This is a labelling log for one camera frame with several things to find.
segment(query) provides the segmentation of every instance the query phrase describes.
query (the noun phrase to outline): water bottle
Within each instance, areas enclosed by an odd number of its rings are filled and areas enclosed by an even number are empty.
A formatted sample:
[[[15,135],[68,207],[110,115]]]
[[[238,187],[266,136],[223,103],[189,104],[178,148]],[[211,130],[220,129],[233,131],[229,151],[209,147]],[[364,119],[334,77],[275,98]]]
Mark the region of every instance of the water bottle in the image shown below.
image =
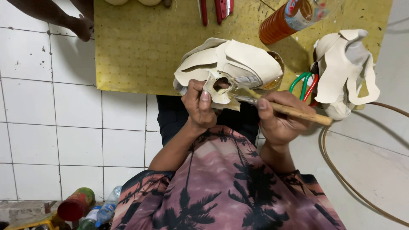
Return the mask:
[[[344,0],[289,0],[260,26],[258,35],[273,44],[332,15]]]
[[[101,226],[101,224],[107,220],[109,220],[114,214],[115,208],[118,204],[119,195],[121,194],[122,186],[116,186],[114,190],[112,190],[111,194],[109,194],[108,199],[104,202],[101,209],[97,213],[97,221],[95,223],[95,227]]]
[[[81,230],[95,230],[95,223],[97,221],[97,212],[100,210],[101,206],[95,206],[91,209],[85,219],[81,222],[78,229]]]

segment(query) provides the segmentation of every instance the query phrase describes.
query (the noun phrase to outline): yellow mat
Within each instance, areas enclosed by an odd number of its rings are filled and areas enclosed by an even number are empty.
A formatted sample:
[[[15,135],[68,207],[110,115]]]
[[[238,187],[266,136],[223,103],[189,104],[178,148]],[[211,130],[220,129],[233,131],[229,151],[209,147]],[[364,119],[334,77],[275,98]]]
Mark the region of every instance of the yellow mat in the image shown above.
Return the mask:
[[[266,0],[278,9],[287,0]],[[295,74],[308,71],[313,62],[315,41],[342,29],[365,29],[363,43],[378,58],[392,0],[346,0],[333,16],[265,46],[258,38],[258,28],[273,11],[259,0],[234,1],[234,12],[217,24],[214,1],[207,0],[207,27],[202,25],[196,0],[173,0],[148,7],[137,0],[112,6],[94,1],[95,63],[97,88],[100,90],[178,95],[173,89],[173,73],[182,56],[210,37],[234,39],[265,50],[276,51],[285,63],[280,90],[286,90]],[[294,88],[300,95],[301,84]]]

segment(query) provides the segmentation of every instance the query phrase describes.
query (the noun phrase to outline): orange bottle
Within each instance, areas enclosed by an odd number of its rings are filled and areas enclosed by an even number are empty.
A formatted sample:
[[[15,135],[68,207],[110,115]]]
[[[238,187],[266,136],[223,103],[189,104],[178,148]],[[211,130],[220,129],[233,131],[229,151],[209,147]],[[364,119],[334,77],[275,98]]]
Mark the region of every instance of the orange bottle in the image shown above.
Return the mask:
[[[332,15],[343,0],[289,0],[260,26],[258,35],[273,44]]]

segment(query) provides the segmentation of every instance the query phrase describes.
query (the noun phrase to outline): black pants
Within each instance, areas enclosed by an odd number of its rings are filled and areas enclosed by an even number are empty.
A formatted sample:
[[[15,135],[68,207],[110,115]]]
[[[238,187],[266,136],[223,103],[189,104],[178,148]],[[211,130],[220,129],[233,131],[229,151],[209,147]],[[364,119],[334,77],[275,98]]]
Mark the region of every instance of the black pants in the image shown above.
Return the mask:
[[[162,144],[165,146],[184,126],[189,114],[181,97],[157,95],[156,99],[159,108],[157,121],[162,136]],[[240,112],[223,109],[223,112],[217,117],[218,125],[225,125],[233,129],[247,137],[253,144],[256,142],[259,122],[257,108],[246,102],[241,102]]]

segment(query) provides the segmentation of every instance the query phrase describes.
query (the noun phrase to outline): fingernail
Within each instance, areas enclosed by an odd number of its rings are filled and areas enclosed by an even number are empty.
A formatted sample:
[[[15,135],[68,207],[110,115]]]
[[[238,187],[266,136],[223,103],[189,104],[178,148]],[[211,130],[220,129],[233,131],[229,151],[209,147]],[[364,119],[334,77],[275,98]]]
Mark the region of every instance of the fingernail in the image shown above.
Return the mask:
[[[266,109],[267,108],[267,102],[265,101],[265,99],[259,99],[257,101],[257,107],[259,109]]]
[[[209,92],[207,91],[202,91],[202,95],[200,96],[200,100],[202,101],[208,101],[209,100]]]

